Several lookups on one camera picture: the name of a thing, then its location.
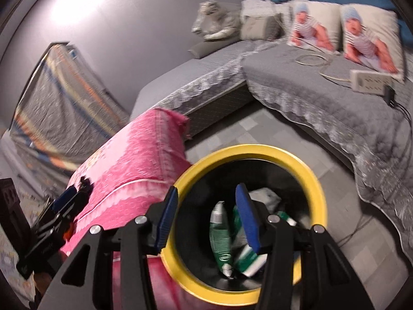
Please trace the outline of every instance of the baby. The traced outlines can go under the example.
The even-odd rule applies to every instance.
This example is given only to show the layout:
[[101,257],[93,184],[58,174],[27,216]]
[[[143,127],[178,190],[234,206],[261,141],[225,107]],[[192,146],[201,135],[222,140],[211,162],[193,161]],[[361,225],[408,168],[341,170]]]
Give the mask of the baby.
[[354,7],[343,13],[346,48],[344,57],[381,72],[397,73],[387,45],[371,30],[362,25],[361,17]]
[[306,3],[299,4],[295,9],[295,24],[291,42],[298,47],[308,42],[319,48],[333,51],[334,47],[328,38],[327,29],[318,23],[315,18],[308,15]]

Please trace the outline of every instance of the power strip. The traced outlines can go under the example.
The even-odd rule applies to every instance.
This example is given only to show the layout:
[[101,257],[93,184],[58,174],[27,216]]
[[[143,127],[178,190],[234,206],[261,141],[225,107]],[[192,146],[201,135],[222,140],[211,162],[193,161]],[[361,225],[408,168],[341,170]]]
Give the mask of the power strip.
[[390,73],[376,71],[351,70],[350,80],[354,91],[378,95],[384,95],[385,85],[393,85]]

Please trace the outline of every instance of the white wall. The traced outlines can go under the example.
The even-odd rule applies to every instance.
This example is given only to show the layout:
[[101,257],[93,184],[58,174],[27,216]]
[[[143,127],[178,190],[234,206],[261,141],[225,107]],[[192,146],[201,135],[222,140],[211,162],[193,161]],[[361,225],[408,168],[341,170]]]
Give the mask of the white wall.
[[0,138],[3,136],[6,129],[8,129],[8,127],[6,127],[6,125],[0,121]]
[[[34,66],[51,42],[70,41],[131,111],[148,82],[192,58],[191,33],[206,0],[38,0],[0,63],[0,122],[9,126]],[[240,3],[242,0],[218,0]]]

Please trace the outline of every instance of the white cloth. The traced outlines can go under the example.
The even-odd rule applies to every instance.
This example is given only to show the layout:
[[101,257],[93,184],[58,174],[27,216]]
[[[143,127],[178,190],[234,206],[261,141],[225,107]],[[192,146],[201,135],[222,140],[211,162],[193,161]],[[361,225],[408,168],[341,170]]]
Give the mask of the white cloth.
[[380,59],[377,56],[373,56],[373,57],[359,56],[359,59],[360,59],[361,63],[363,63],[364,66],[372,68],[373,70],[376,70],[376,71],[379,71],[379,72],[386,72],[386,73],[389,72],[389,71],[381,68]]
[[362,55],[367,58],[372,58],[376,55],[375,42],[377,41],[377,36],[368,28],[363,27],[361,34],[358,36],[346,31],[345,36],[347,43],[353,45]]
[[299,22],[295,22],[294,24],[294,31],[298,31],[303,38],[313,38],[315,35],[315,27],[319,23],[315,20],[315,18],[311,16],[307,16],[306,21],[301,24]]

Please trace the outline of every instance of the lace trim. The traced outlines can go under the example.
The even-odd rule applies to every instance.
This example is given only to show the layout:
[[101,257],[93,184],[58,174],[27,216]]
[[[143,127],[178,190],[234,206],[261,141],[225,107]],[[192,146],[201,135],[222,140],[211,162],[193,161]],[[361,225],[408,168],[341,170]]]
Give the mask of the lace trim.
[[191,100],[193,97],[199,96],[204,91],[223,83],[223,81],[232,78],[238,73],[242,73],[241,62],[245,57],[253,55],[254,53],[258,53],[260,51],[264,51],[285,41],[285,37],[273,42],[264,41],[264,43],[259,44],[252,51],[243,52],[237,58],[229,61],[225,65],[222,65],[219,68],[216,68],[215,70],[208,72],[207,74],[204,74],[201,77],[189,82],[185,86],[177,89],[151,108],[162,107],[169,110],[176,110],[177,108],[181,107],[182,104]]
[[[404,184],[393,173],[392,169],[374,155],[363,137],[334,118],[331,114],[306,102],[302,98],[288,94],[285,91],[263,86],[253,81],[247,84],[253,96],[265,106],[279,111],[287,119],[314,129],[319,135],[327,136],[348,154],[354,156],[351,160],[357,183],[374,188],[382,193],[374,205],[392,204],[395,216],[382,212],[395,225],[403,252],[413,264],[413,197]],[[371,203],[371,199],[361,200]]]

